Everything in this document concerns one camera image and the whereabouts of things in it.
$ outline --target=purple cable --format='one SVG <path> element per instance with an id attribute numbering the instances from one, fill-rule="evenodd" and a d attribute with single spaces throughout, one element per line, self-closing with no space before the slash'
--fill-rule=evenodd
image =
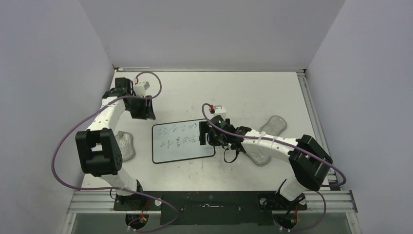
<path id="1" fill-rule="evenodd" d="M 320 218 L 317 222 L 313 223 L 312 225 L 310 225 L 310 226 L 308 226 L 308 227 L 305 227 L 305 228 L 297 228 L 297 229 L 290 229 L 290 232 L 299 232 L 299 231 L 309 230 L 309 229 L 317 226 L 317 225 L 318 225 L 319 223 L 321 223 L 321 221 L 323 221 L 323 219 L 325 218 L 325 214 L 326 214 L 326 211 L 327 211 L 327 204 L 325 203 L 325 198 L 324 198 L 324 196 L 323 196 L 319 191 L 315 191 L 315 192 L 318 193 L 318 194 L 321 196 L 321 198 L 323 199 L 324 211 L 323 211 L 323 214 L 321 215 L 321 218 Z M 275 221 L 275 223 L 276 223 L 280 228 L 282 228 L 282 229 L 285 230 L 285 231 L 288 231 L 287 228 L 281 227 L 281 225 L 278 224 L 275 219 L 274 219 L 274 221 Z"/>
<path id="2" fill-rule="evenodd" d="M 162 82 L 161 82 L 161 80 L 159 79 L 159 77 L 158 77 L 155 73 L 153 73 L 153 72 L 141 72 L 141 73 L 139 73 L 139 74 L 136 76 L 136 79 L 138 78 L 138 76 L 140 76 L 141 74 L 145 74 L 145 73 L 152 74 L 152 75 L 154 75 L 154 76 L 158 79 L 158 81 L 159 81 L 159 91 L 158 91 L 158 93 L 157 93 L 156 95 L 154 95 L 153 97 L 122 96 L 122 97 L 118 97 L 118 98 L 114 99 L 113 101 L 109 102 L 106 106 L 102 107 L 101 109 L 99 109 L 99 110 L 96 111 L 95 113 L 93 113 L 93 114 L 91 114 L 90 116 L 86 117 L 84 120 L 82 120 L 81 122 L 79 122 L 78 124 L 76 124 L 73 128 L 71 128 L 71 129 L 63 136 L 63 138 L 59 141 L 59 143 L 57 144 L 57 146 L 56 146 L 56 148 L 55 148 L 55 151 L 53 152 L 53 156 L 52 156 L 52 174 L 53 174 L 53 176 L 55 177 L 55 179 L 56 179 L 60 184 L 62 184 L 63 186 L 66 186 L 66 187 L 71 188 L 71 189 L 88 190 L 88 191 L 90 191 L 90 190 L 105 190 L 105 189 L 123 190 L 123 191 L 129 192 L 129 193 L 138 194 L 138 195 L 141 195 L 141 196 L 145 196 L 145 197 L 147 197 L 147 198 L 151 198 L 151 199 L 154 199 L 154 200 L 158 200 L 158 201 L 160 201 L 160 202 L 162 202 L 162 203 L 165 203 L 166 205 L 168 205 L 169 207 L 171 207 L 171 208 L 176 212 L 176 214 L 177 214 L 176 217 L 175 217 L 173 220 L 169 221 L 168 223 L 166 223 L 166 224 L 164 224 L 164 225 L 162 225 L 162 226 L 159 226 L 159 227 L 157 227 L 157 228 L 150 229 L 150 230 L 145 230 L 145 231 L 136 230 L 137 232 L 140 232 L 140 233 L 148 233 L 148 232 L 156 231 L 156 230 L 159 230 L 159 229 L 161 229 L 161 228 L 164 228 L 164 227 L 166 227 L 167 225 L 175 222 L 175 221 L 178 219 L 178 214 L 179 214 L 178 210 L 177 210 L 174 206 L 172 206 L 170 203 L 168 203 L 168 202 L 166 202 L 166 201 L 164 201 L 164 200 L 162 200 L 162 199 L 160 199 L 160 198 L 157 198 L 157 197 L 154 197 L 154 196 L 145 194 L 145 193 L 137 192 L 137 191 L 132 191 L 132 190 L 125 189 L 125 188 L 119 188 L 119 187 L 82 188 L 82 187 L 70 185 L 70 184 L 64 182 L 64 181 L 57 175 L 56 169 L 55 169 L 55 161 L 56 161 L 57 153 L 59 152 L 60 147 L 62 146 L 63 142 L 67 139 L 67 137 L 68 137 L 74 130 L 76 130 L 76 128 L 78 128 L 80 125 L 82 125 L 83 123 L 85 123 L 85 122 L 88 121 L 89 119 L 91 119 L 91 118 L 93 118 L 94 116 L 96 116 L 96 115 L 98 115 L 99 113 L 101 113 L 103 110 L 105 110 L 106 108 L 108 108 L 108 106 L 112 105 L 113 103 L 115 103 L 115 102 L 117 102 L 117 101 L 119 101 L 119 100 L 125 99 L 125 98 L 135 98 L 135 99 L 150 100 L 150 99 L 153 99 L 153 98 L 156 98 L 157 96 L 159 96 L 159 94 L 160 94 L 161 91 L 162 91 Z"/>
<path id="3" fill-rule="evenodd" d="M 230 132 L 228 132 L 228 131 L 225 131 L 224 129 L 219 128 L 218 126 L 216 126 L 215 124 L 213 124 L 213 123 L 211 122 L 211 120 L 209 120 L 208 117 L 206 116 L 205 111 L 204 111 L 205 106 L 209 106 L 209 107 L 211 108 L 211 104 L 209 104 L 209 103 L 204 103 L 204 104 L 202 105 L 202 114 L 204 115 L 205 120 L 206 120 L 212 127 L 214 127 L 215 129 L 221 131 L 222 133 L 225 133 L 225 134 L 228 134 L 228 135 L 230 135 L 230 136 L 233 136 L 233 137 L 241 137 L 241 138 L 245 138 L 245 139 L 259 139 L 259 137 L 257 137 L 257 136 L 252 136 L 252 137 L 250 137 L 250 136 L 238 135 L 238 134 L 230 133 Z M 334 169 L 336 172 L 338 172 L 338 173 L 340 174 L 340 176 L 343 178 L 343 181 L 340 182 L 340 183 L 332 184 L 332 185 L 321 185 L 322 187 L 329 187 L 329 188 L 331 188 L 331 187 L 340 187 L 341 185 L 343 185 L 343 184 L 345 184 L 345 183 L 347 182 L 346 176 L 344 175 L 344 173 L 343 173 L 339 168 L 337 168 L 337 167 L 334 166 L 333 164 L 331 164 L 331 163 L 329 163 L 329 162 L 327 162 L 327 161 L 325 161 L 325 160 L 317 157 L 317 156 L 314 155 L 313 153 L 308 152 L 307 150 L 302 149 L 302 148 L 300 148 L 300 147 L 297 147 L 297 146 L 295 146 L 295 145 L 292 145 L 292 144 L 289 144 L 289 143 L 286 143 L 286 142 L 283 142 L 283 141 L 280 141 L 280 140 L 277 140 L 277 139 L 272 139 L 272 138 L 268 138 L 268 137 L 261 137 L 261 139 L 262 139 L 262 140 L 274 141 L 274 142 L 276 142 L 276 143 L 278 143 L 278 144 L 282 144 L 282 145 L 291 147 L 291 148 L 293 148 L 293 149 L 296 149 L 296 150 L 298 150 L 298 151 L 301 151 L 301 152 L 303 152 L 304 154 L 312 157 L 313 159 L 315 159 L 315 160 L 317 160 L 317 161 L 319 161 L 319 162 L 327 165 L 328 167 L 333 168 L 333 169 Z"/>

